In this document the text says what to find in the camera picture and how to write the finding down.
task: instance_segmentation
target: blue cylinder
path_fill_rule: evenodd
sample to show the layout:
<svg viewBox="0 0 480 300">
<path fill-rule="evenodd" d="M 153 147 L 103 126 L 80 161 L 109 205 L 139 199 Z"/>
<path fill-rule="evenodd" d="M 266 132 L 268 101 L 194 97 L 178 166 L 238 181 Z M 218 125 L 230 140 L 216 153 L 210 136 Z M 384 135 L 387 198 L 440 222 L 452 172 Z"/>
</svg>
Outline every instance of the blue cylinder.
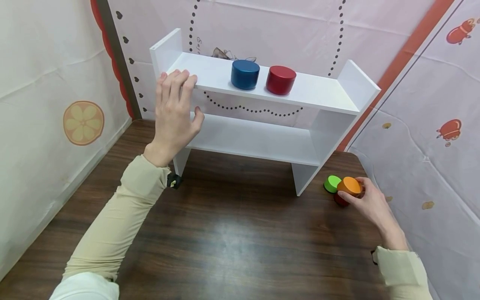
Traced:
<svg viewBox="0 0 480 300">
<path fill-rule="evenodd" d="M 257 85 L 260 66 L 249 60 L 236 60 L 232 64 L 232 84 L 242 90 L 252 90 Z"/>
</svg>

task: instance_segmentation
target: red cartoon character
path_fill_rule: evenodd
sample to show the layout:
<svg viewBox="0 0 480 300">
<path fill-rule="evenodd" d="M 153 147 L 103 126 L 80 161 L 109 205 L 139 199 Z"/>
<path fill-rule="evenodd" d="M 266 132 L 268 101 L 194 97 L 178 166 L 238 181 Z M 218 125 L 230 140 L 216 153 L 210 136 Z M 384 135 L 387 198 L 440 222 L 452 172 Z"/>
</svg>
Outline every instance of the red cartoon character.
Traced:
<svg viewBox="0 0 480 300">
<path fill-rule="evenodd" d="M 460 136 L 460 128 L 462 128 L 462 122 L 460 120 L 450 120 L 437 130 L 437 132 L 440 133 L 437 138 L 442 136 L 447 142 L 450 140 L 454 141 Z"/>
<path fill-rule="evenodd" d="M 459 27 L 455 27 L 450 31 L 447 35 L 447 42 L 450 44 L 459 44 L 461 45 L 463 39 L 471 38 L 472 36 L 469 35 L 472 32 L 473 28 L 475 27 L 475 19 L 468 19 L 463 22 Z"/>
</svg>

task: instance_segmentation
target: white shelf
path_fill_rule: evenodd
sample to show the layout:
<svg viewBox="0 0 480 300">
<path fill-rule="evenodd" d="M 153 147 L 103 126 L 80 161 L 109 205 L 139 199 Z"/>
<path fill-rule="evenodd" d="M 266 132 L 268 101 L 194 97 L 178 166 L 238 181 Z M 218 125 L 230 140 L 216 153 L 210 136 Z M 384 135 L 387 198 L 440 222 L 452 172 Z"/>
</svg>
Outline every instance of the white shelf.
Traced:
<svg viewBox="0 0 480 300">
<path fill-rule="evenodd" d="M 308 130 L 205 115 L 200 133 L 173 159 L 175 172 L 180 176 L 190 149 L 277 160 L 292 164 L 300 196 L 380 92 L 351 60 L 347 60 L 338 79 L 297 73 L 286 96 L 265 89 L 269 68 L 262 66 L 257 87 L 240 90 L 230 82 L 232 61 L 183 52 L 181 37 L 177 28 L 150 48 L 157 78 L 161 72 L 187 69 L 198 76 L 195 87 L 205 91 L 320 109 Z"/>
<path fill-rule="evenodd" d="M 250 91 L 236 88 L 230 82 L 231 60 L 191 53 L 182 53 L 167 73 L 175 69 L 198 76 L 196 87 L 210 92 L 250 97 L 273 102 L 303 105 L 357 115 L 359 110 L 336 79 L 297 73 L 292 90 L 286 96 L 274 95 L 265 89 L 268 67 L 260 66 L 257 87 Z"/>
<path fill-rule="evenodd" d="M 307 129 L 207 114 L 202 130 L 187 148 L 302 165 L 320 164 Z"/>
</svg>

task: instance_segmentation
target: left hand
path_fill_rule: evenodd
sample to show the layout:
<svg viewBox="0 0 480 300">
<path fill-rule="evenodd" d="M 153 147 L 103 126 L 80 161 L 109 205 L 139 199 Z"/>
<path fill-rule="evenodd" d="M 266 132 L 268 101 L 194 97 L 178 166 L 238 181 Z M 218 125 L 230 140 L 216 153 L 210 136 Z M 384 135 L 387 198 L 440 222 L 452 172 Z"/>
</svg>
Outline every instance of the left hand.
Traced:
<svg viewBox="0 0 480 300">
<path fill-rule="evenodd" d="M 155 137 L 144 152 L 144 157 L 157 167 L 166 167 L 200 132 L 205 116 L 199 107 L 190 121 L 190 101 L 196 83 L 197 76 L 190 76 L 187 70 L 175 70 L 168 76 L 162 73 L 157 81 Z"/>
</svg>

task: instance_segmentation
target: long sleeve shirt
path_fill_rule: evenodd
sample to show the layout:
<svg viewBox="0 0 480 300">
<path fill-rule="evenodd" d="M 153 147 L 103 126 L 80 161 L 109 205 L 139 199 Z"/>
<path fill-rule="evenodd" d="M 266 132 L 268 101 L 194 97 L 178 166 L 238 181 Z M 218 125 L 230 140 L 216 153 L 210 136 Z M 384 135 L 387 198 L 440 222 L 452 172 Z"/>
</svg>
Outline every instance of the long sleeve shirt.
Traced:
<svg viewBox="0 0 480 300">
<path fill-rule="evenodd" d="M 121 185 L 80 240 L 67 262 L 62 282 L 50 300 L 118 300 L 115 283 L 125 253 L 148 212 L 167 185 L 169 168 L 157 168 L 137 156 Z M 431 300 L 427 274 L 414 252 L 377 247 L 380 267 L 392 300 Z"/>
</svg>

